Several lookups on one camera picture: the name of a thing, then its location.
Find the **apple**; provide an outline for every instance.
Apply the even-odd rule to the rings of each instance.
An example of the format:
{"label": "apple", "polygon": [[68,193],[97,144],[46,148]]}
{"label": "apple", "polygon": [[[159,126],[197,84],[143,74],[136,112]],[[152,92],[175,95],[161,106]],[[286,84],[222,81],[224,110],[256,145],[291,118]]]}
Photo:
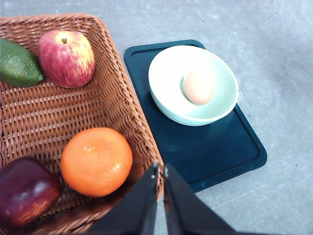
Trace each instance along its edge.
{"label": "apple", "polygon": [[38,160],[21,157],[0,171],[0,227],[35,221],[61,196],[60,181]]}
{"label": "apple", "polygon": [[46,33],[38,41],[38,58],[46,77],[66,88],[87,84],[95,69],[91,45],[79,32]]}

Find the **tray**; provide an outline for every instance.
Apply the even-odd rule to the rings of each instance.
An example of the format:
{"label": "tray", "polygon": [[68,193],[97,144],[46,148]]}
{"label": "tray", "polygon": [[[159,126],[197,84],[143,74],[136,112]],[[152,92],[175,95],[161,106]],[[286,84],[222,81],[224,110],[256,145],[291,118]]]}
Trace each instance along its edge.
{"label": "tray", "polygon": [[130,47],[124,61],[163,161],[200,191],[263,166],[267,153],[238,105],[226,117],[191,127],[167,118],[149,90],[148,70],[162,50],[177,45],[204,48],[195,40]]}

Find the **white bowl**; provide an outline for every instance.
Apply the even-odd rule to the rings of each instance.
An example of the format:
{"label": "white bowl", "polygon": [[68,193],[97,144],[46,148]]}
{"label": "white bowl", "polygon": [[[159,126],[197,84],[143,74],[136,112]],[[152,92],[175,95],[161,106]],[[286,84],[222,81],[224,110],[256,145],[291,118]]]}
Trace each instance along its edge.
{"label": "white bowl", "polygon": [[[190,102],[181,92],[182,78],[192,71],[212,74],[213,97],[204,105]],[[238,83],[229,66],[217,55],[194,46],[161,51],[149,67],[150,91],[157,107],[171,120],[188,126],[215,122],[235,107]]]}

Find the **orange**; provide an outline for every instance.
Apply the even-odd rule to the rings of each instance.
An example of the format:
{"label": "orange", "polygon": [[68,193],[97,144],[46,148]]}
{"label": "orange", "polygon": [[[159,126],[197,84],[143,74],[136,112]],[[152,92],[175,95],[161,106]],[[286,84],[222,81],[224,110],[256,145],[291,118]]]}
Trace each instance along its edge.
{"label": "orange", "polygon": [[97,127],[75,135],[61,156],[61,173],[68,185],[90,197],[102,197],[118,189],[132,167],[126,139],[117,131]]}

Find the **dark blue tray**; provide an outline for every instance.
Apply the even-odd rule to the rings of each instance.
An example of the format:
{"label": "dark blue tray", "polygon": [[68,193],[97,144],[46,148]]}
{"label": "dark blue tray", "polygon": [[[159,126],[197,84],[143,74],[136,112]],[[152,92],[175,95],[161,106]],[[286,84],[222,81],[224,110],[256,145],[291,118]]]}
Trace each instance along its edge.
{"label": "dark blue tray", "polygon": [[195,40],[130,47],[124,61],[161,156],[194,191],[263,166],[267,153],[238,105],[226,117],[200,127],[178,124],[155,105],[148,70],[162,50],[177,45],[204,48]]}

